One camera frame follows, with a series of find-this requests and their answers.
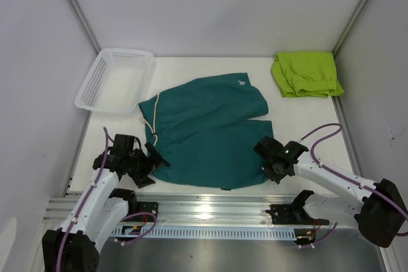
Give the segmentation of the teal green shorts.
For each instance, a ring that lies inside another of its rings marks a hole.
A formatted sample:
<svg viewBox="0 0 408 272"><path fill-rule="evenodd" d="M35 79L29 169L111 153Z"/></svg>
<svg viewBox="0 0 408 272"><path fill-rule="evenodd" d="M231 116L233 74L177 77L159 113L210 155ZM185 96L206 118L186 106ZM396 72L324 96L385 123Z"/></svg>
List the teal green shorts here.
<svg viewBox="0 0 408 272"><path fill-rule="evenodd" d="M261 92L247 73L197 78L140 102L148 142L168 162L152 172L179 185L240 189L266 182L254 147L273 136Z"/></svg>

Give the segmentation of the lime green shorts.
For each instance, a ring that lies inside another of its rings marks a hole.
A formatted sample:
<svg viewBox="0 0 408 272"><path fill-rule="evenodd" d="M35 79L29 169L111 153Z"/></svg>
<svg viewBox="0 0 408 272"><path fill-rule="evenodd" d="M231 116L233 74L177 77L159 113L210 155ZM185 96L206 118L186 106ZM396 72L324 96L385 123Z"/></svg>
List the lime green shorts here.
<svg viewBox="0 0 408 272"><path fill-rule="evenodd" d="M282 97L332 97L344 94L331 52L278 52L271 74Z"/></svg>

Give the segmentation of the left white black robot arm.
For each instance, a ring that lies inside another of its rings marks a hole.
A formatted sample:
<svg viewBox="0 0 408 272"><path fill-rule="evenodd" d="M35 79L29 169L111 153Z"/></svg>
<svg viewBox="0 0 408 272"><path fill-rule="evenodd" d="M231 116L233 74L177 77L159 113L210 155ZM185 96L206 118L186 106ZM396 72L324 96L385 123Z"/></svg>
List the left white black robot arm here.
<svg viewBox="0 0 408 272"><path fill-rule="evenodd" d="M149 234L157 223L157 204L139 203L135 191L118 184L128 176L137 187L152 185L150 174L160 166L170 163L153 144L142 145L136 136L106 135L80 199L57 229L43 235L45 271L97 271L102 248L123 221L148 227L137 229L137 238Z"/></svg>

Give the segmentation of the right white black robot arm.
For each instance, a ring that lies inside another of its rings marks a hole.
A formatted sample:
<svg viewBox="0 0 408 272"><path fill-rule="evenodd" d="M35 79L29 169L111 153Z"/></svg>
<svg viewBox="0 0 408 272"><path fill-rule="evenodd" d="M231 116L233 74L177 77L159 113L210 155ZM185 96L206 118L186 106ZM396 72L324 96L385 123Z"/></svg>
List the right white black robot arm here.
<svg viewBox="0 0 408 272"><path fill-rule="evenodd" d="M290 204L272 204L267 213L274 225L321 225L334 222L356 228L369 242L388 248L407 221L407 208L397 186L353 175L319 158L314 148L290 141L283 145L265 136L254 147L261 169L275 183L287 176L314 182L332 192L324 196L303 190Z"/></svg>

